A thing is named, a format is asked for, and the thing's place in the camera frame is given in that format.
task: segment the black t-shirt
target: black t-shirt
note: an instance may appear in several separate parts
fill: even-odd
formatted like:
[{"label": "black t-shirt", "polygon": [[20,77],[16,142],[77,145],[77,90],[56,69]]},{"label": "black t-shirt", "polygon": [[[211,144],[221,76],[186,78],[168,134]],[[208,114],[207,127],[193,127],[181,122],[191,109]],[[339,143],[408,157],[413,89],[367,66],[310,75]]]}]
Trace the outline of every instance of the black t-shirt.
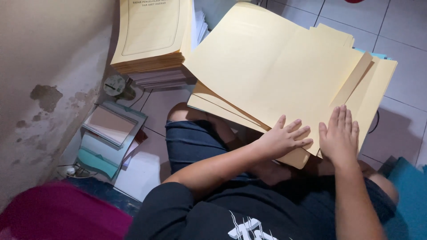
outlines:
[{"label": "black t-shirt", "polygon": [[284,196],[251,184],[222,187],[194,203],[180,183],[165,183],[145,198],[126,239],[314,239],[313,219]]}]

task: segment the person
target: person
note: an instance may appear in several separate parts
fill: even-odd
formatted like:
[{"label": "person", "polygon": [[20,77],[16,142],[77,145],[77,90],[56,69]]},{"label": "person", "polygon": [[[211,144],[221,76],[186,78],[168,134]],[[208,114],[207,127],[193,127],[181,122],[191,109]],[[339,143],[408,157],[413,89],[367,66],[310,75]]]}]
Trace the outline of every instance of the person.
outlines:
[{"label": "person", "polygon": [[319,124],[327,160],[301,171],[271,161],[312,143],[300,126],[283,115],[239,146],[222,119],[176,105],[166,124],[172,175],[146,196],[125,239],[385,239],[381,223],[394,216],[398,193],[357,160],[351,111],[336,107]]}]

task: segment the wall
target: wall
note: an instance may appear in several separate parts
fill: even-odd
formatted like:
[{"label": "wall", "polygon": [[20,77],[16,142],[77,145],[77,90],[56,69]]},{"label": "wall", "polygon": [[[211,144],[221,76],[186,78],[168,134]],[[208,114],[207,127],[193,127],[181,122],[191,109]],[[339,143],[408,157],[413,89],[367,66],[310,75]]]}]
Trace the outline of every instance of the wall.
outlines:
[{"label": "wall", "polygon": [[0,210],[49,178],[101,81],[115,73],[118,7],[0,0]]}]

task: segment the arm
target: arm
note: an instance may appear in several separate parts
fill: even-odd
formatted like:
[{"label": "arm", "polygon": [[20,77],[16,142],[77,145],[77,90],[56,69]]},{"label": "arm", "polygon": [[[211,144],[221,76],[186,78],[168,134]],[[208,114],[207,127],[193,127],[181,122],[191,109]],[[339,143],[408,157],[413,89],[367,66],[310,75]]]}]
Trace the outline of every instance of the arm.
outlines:
[{"label": "arm", "polygon": [[296,120],[284,127],[285,120],[283,115],[274,128],[255,142],[193,163],[174,173],[164,183],[181,183],[190,189],[195,198],[201,198],[254,165],[282,157],[295,148],[313,141],[312,139],[296,140],[310,129],[306,126],[295,130],[301,120]]},{"label": "arm", "polygon": [[320,149],[335,167],[337,239],[386,239],[357,162],[359,126],[346,106],[319,125]]}]

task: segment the fingers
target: fingers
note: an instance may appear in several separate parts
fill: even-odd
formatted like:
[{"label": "fingers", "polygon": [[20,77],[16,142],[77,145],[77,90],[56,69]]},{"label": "fingers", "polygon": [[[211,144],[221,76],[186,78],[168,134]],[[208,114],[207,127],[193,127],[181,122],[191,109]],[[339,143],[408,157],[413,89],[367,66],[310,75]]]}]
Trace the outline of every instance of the fingers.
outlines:
[{"label": "fingers", "polygon": [[351,119],[351,111],[347,109],[347,112],[345,113],[345,130],[347,132],[351,132],[351,125],[352,125],[352,119]]},{"label": "fingers", "polygon": [[308,144],[310,144],[312,142],[313,142],[313,139],[311,139],[311,138],[307,138],[307,139],[303,139],[303,140],[297,140],[297,141],[295,141],[295,148],[307,146]]},{"label": "fingers", "polygon": [[329,119],[328,129],[331,127],[338,126],[338,116],[339,116],[339,107],[335,107]]},{"label": "fingers", "polygon": [[276,125],[274,125],[275,129],[282,129],[286,122],[286,116],[282,115],[280,116],[279,120],[277,121]]},{"label": "fingers", "polygon": [[300,128],[298,130],[295,130],[295,131],[291,132],[291,135],[295,139],[295,138],[300,137],[304,133],[308,132],[309,130],[310,130],[310,126],[305,126],[303,128]]},{"label": "fingers", "polygon": [[346,105],[341,105],[339,108],[339,115],[338,115],[338,128],[344,129],[345,128],[345,114],[347,111]]},{"label": "fingers", "polygon": [[325,139],[327,132],[328,132],[328,129],[326,128],[326,124],[325,123],[319,123],[319,136],[320,136],[320,138]]},{"label": "fingers", "polygon": [[293,121],[293,122],[291,122],[289,125],[287,125],[285,128],[286,128],[286,131],[287,132],[292,132],[292,130],[293,130],[293,128],[295,127],[295,126],[297,126],[298,124],[300,124],[301,123],[301,119],[297,119],[297,120],[295,120],[295,121]]},{"label": "fingers", "polygon": [[355,141],[359,141],[359,123],[357,121],[354,121],[351,127],[351,137]]}]

